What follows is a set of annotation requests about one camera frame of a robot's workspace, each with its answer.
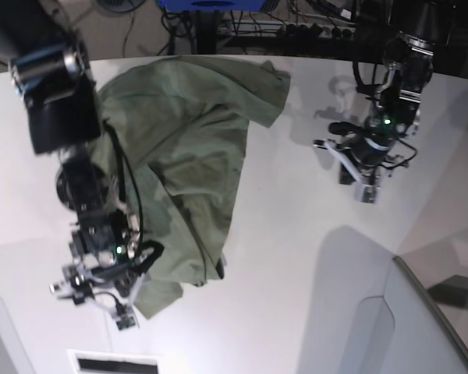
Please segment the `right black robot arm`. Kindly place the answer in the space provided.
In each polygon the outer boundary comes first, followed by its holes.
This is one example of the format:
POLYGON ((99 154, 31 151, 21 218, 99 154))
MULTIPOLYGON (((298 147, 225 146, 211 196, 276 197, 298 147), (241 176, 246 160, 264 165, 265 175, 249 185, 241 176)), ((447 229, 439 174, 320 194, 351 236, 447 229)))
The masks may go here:
POLYGON ((136 181, 129 158, 100 115, 87 49, 60 9, 0 1, 0 62, 26 109, 35 154, 58 156, 56 193, 76 215, 72 261, 50 291, 97 306, 126 330, 137 325, 137 293, 164 248, 144 240, 143 208, 127 199, 126 184, 136 181))

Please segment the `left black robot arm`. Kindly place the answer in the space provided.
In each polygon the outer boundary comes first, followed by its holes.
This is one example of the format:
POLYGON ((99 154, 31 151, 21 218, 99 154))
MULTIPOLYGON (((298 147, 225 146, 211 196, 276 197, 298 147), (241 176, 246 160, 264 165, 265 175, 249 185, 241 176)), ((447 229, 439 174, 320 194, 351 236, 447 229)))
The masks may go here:
POLYGON ((413 156, 394 154, 420 126, 422 93, 436 72, 463 73, 468 57, 468 1, 313 1, 313 9, 342 27, 331 44, 352 64, 349 78, 335 77, 334 94, 355 93, 369 108, 364 118, 337 108, 317 111, 328 136, 315 146, 339 163, 338 182, 361 203, 375 203, 381 181, 413 156))

